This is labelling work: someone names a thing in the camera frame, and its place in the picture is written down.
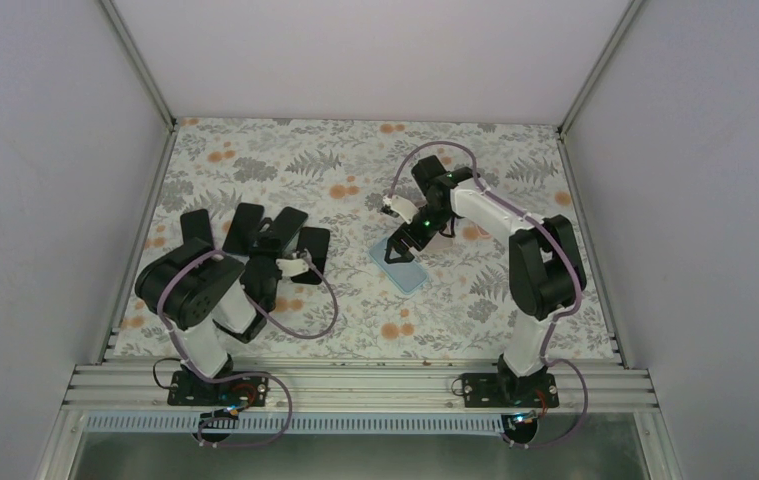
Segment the light-blue phone case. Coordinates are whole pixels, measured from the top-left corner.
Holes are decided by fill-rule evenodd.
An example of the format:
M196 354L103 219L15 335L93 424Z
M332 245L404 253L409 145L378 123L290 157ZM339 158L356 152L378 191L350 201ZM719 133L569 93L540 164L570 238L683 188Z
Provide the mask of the light-blue phone case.
M416 261L389 264L385 261L388 238L368 250L368 256L387 279L404 295L412 295L428 282L427 271Z

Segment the blue phone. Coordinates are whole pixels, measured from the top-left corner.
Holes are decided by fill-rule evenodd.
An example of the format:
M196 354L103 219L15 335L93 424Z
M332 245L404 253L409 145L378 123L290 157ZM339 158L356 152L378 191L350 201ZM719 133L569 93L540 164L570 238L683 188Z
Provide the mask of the blue phone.
M246 256L255 241L264 212L262 205L239 203L226 233L222 250L228 254Z

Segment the pink phone case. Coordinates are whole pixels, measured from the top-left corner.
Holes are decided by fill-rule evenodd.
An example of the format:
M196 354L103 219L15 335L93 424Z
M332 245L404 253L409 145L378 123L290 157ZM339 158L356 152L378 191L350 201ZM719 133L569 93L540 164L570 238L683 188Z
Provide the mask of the pink phone case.
M492 238L492 235L487 230L485 230L482 226L476 224L475 225L475 229L477 231L477 234L478 234L479 238L481 238L481 239L491 239Z

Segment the beige phone case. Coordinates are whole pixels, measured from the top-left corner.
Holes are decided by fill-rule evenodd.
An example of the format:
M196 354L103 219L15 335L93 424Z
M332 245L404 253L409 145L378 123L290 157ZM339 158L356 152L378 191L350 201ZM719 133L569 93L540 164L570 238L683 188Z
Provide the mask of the beige phone case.
M438 232L423 250L424 253L433 254L438 251L452 248L455 242L455 235L450 232Z

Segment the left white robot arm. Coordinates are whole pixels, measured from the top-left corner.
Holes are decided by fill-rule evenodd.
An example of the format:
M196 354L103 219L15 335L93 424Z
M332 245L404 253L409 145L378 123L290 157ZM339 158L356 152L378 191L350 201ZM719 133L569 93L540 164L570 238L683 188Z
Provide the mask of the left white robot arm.
M244 262L191 238L138 274L134 294L162 321L194 392L210 405L233 391L232 358L219 332L248 343L267 325L282 271L267 256Z

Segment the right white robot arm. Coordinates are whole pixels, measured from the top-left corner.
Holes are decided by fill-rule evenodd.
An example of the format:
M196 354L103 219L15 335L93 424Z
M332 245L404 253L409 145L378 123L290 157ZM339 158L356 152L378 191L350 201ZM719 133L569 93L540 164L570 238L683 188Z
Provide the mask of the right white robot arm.
M515 324L497 360L494 384L501 403L520 407L547 387L546 350L558 319L577 305L587 285L572 222L563 215L530 214L500 197L473 168L454 171L430 156L412 176L421 205L388 193L382 210L402 223L386 242L387 264L410 263L415 251L458 218L488 232L508 252L508 289L525 321Z

